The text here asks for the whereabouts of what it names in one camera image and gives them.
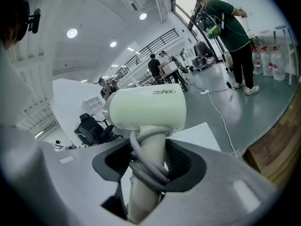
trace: white extension cord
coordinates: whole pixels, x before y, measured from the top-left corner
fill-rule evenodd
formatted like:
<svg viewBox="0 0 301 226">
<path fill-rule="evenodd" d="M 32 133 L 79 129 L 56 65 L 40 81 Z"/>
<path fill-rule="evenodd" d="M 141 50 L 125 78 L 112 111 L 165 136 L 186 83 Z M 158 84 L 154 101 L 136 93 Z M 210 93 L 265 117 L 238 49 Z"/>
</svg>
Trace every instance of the white extension cord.
<svg viewBox="0 0 301 226">
<path fill-rule="evenodd" d="M 237 156 L 237 153 L 236 153 L 236 151 L 235 151 L 235 149 L 234 149 L 234 147 L 233 147 L 233 144 L 232 144 L 232 141 L 231 141 L 231 138 L 230 138 L 230 135 L 229 135 L 229 133 L 228 133 L 228 130 L 227 130 L 227 127 L 226 127 L 226 123 L 225 123 L 225 121 L 224 121 L 224 118 L 222 117 L 222 114 L 216 109 L 216 107 L 214 106 L 214 104 L 213 104 L 213 101 L 212 101 L 212 99 L 211 99 L 211 96 L 210 96 L 210 94 L 208 93 L 208 96 L 209 96 L 209 98 L 210 98 L 210 100 L 211 100 L 211 103 L 212 103 L 212 105 L 213 105 L 213 107 L 215 108 L 215 110 L 218 112 L 218 114 L 220 114 L 220 116 L 221 116 L 221 118 L 222 118 L 222 122 L 224 122 L 224 125 L 225 125 L 225 129 L 226 129 L 226 133 L 227 133 L 227 135 L 228 135 L 228 138 L 229 138 L 229 141 L 230 141 L 230 144 L 231 144 L 231 147 L 232 147 L 232 150 L 234 151 L 234 154 L 236 155 L 236 157 L 237 157 L 237 159 L 238 159 L 238 156 Z"/>
</svg>

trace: power strip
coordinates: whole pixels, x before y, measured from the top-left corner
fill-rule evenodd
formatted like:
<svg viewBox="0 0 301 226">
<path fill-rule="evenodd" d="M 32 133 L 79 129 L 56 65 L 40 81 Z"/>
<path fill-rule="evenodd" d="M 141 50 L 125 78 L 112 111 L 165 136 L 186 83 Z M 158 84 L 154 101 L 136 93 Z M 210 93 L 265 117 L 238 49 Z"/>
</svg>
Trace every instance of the power strip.
<svg viewBox="0 0 301 226">
<path fill-rule="evenodd" d="M 200 95 L 206 95 L 211 92 L 211 89 L 206 89 L 200 93 Z"/>
</svg>

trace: shoe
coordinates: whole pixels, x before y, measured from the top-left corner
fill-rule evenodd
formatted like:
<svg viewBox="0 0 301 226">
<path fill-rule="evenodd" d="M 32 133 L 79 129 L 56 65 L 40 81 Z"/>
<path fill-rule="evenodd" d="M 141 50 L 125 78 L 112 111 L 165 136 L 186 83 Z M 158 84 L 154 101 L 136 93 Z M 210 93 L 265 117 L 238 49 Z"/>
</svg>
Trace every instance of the shoe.
<svg viewBox="0 0 301 226">
<path fill-rule="evenodd" d="M 248 95 L 248 96 L 250 96 L 252 94 L 255 94 L 257 92 L 259 92 L 259 86 L 258 85 L 254 85 L 252 89 L 247 87 L 246 90 L 245 90 L 245 94 Z"/>
<path fill-rule="evenodd" d="M 246 85 L 246 82 L 245 82 L 245 81 L 242 81 L 240 84 L 237 83 L 237 82 L 234 82 L 233 85 L 234 85 L 234 87 L 235 87 L 236 89 L 239 89 L 240 87 L 245 86 L 245 85 Z"/>
</svg>

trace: black metal railing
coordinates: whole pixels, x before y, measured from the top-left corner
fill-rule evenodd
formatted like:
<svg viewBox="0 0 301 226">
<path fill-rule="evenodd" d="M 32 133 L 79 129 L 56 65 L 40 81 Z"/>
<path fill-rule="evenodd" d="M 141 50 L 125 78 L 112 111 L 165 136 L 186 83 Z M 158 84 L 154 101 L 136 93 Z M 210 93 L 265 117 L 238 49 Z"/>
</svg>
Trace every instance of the black metal railing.
<svg viewBox="0 0 301 226">
<path fill-rule="evenodd" d="M 120 70 L 114 75 L 113 79 L 115 81 L 119 81 L 122 77 L 124 77 L 127 73 L 129 73 L 132 69 L 134 69 L 137 65 L 139 65 L 143 60 L 150 57 L 152 53 L 157 51 L 159 48 L 163 47 L 164 45 L 168 44 L 175 38 L 179 37 L 178 33 L 175 29 L 172 29 L 156 40 L 151 42 L 149 45 L 144 47 L 138 54 L 132 57 L 129 61 L 126 62 L 124 66 L 121 67 Z"/>
</svg>

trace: large plastic water jug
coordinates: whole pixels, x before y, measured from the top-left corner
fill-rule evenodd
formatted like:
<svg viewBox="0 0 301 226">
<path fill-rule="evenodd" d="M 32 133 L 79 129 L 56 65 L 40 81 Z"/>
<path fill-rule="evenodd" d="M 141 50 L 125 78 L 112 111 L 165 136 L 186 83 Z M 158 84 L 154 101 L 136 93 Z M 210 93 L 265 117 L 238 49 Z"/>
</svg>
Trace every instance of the large plastic water jug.
<svg viewBox="0 0 301 226">
<path fill-rule="evenodd" d="M 283 81 L 285 79 L 285 58 L 283 53 L 275 46 L 271 54 L 273 66 L 273 77 L 275 80 Z"/>
<path fill-rule="evenodd" d="M 254 65 L 253 74 L 261 74 L 263 73 L 260 54 L 258 53 L 258 47 L 252 49 L 252 60 Z"/>
<path fill-rule="evenodd" d="M 263 75 L 273 76 L 273 66 L 271 63 L 271 55 L 268 52 L 268 46 L 261 48 L 262 52 L 260 53 L 261 65 L 263 70 Z"/>
</svg>

